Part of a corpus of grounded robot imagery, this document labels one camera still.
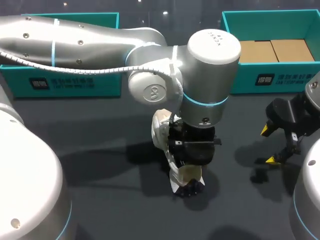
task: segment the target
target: gray table surface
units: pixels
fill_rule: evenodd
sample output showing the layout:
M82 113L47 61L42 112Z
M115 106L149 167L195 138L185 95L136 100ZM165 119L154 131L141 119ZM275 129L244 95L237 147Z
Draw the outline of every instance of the gray table surface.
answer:
M153 27L168 44L186 44L192 33L217 28L225 10L315 9L319 1L291 0L2 0L0 15L120 12L120 27ZM290 165L254 164L285 144L283 132L260 136L265 107L290 94L233 95L216 134L222 146L203 174L205 191L173 197L151 143L155 108L129 95L123 79L118 99L15 100L26 126L58 155L73 198L77 240L291 240L291 195L304 156L320 137L302 142ZM0 84L6 85L0 77ZM258 176L266 182L259 183Z

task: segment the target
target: white cable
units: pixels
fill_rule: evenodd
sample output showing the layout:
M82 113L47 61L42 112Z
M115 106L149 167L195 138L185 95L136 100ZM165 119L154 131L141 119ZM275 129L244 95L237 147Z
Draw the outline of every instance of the white cable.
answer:
M168 80L169 79L170 81L173 80L173 77L170 74L167 74L164 71L161 71L159 69L155 69L153 67L147 67L147 66L125 66L125 67L117 67L117 68L110 68L110 69L82 70L82 69L63 68L63 67L56 67L56 66L46 66L46 65L38 64L32 61L24 60L20 57L16 57L4 51L0 51L0 56L17 63L18 65L23 65L27 67L32 67L32 68L41 69L41 70L50 71L50 72L63 73L63 74L102 75L102 74L126 73L131 71L142 71L142 72L148 72L148 73L159 75L166 81L168 86L171 84L171 82L168 82ZM178 101L179 103L181 103L184 95L183 87L178 79L175 78L175 81L178 86L178 94L179 94Z

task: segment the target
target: white fabric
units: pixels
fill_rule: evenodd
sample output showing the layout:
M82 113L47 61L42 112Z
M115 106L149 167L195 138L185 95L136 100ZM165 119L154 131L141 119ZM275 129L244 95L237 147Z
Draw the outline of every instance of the white fabric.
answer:
M168 150L168 136L169 136L169 120L171 112L166 109L157 110L152 118L151 136L153 144L156 148L161 149L170 166L170 183L172 191L175 193L178 188L185 186L190 181L190 178L194 178L198 182L205 185L202 178L201 166L188 165L185 167L177 168L175 159ZM177 115L174 116L174 122L181 118Z

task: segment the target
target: black label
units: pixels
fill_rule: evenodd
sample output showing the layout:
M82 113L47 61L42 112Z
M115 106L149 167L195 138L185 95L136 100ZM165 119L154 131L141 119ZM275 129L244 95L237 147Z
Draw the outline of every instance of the black label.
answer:
M34 90L48 90L49 85L47 79L44 77L31 77L29 78L30 84Z
M272 84L275 75L270 73L259 74L256 78L255 85L256 86L269 86Z

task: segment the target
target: teal bin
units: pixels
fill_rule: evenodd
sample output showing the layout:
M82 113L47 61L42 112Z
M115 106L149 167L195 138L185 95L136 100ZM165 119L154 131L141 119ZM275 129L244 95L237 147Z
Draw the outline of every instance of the teal bin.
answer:
M239 41L304 40L314 59L239 63L232 94L301 92L320 71L320 13L316 9L224 11L221 28Z
M108 28L119 27L119 13L26 14L70 20ZM120 97L121 74L61 74L32 67L1 65L15 98Z

